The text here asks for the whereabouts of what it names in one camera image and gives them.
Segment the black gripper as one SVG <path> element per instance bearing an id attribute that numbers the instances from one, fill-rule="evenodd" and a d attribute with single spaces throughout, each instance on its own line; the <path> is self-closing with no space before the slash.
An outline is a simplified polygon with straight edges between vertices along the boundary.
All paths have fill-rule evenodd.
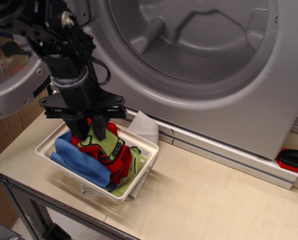
<path id="1" fill-rule="evenodd" d="M 64 113 L 72 115 L 64 116 L 63 120 L 80 140 L 88 136 L 86 118 L 93 117 L 93 131 L 98 140 L 102 141 L 106 138 L 109 119 L 126 117 L 124 98 L 103 90 L 87 74 L 77 78 L 51 76 L 51 83 L 58 88 L 59 93 L 42 98 L 39 105 L 45 108 L 48 118 L 61 118 Z"/>

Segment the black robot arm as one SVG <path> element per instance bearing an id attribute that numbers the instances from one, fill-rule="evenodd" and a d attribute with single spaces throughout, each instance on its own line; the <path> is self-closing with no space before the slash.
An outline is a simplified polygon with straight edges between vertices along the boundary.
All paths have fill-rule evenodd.
<path id="1" fill-rule="evenodd" d="M 111 118 L 124 118 L 124 98 L 102 89 L 93 37 L 62 0 L 0 0 L 0 32 L 24 37 L 47 65 L 59 93 L 39 101 L 47 118 L 63 119 L 81 140 L 92 128 L 103 140 Z"/>

